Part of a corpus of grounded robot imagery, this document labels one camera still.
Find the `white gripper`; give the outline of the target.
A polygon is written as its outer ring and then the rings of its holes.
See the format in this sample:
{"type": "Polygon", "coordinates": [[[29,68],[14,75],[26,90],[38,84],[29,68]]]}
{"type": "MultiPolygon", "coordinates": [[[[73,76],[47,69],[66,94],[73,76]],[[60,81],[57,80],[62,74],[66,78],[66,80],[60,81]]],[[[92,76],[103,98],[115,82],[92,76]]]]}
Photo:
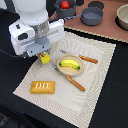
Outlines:
{"type": "Polygon", "coordinates": [[[9,26],[9,32],[15,53],[32,57],[47,51],[52,43],[64,38],[64,20],[46,21],[37,26],[25,25],[17,20],[9,26]]]}

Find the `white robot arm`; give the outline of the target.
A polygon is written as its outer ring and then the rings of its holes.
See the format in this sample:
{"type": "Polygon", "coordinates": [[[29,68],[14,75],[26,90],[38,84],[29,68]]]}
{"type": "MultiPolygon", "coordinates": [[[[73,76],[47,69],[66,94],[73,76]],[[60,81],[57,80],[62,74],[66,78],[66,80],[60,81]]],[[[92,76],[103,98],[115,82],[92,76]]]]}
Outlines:
{"type": "Polygon", "coordinates": [[[49,22],[46,0],[12,0],[20,18],[9,26],[15,53],[32,57],[64,38],[64,20],[49,22]]]}

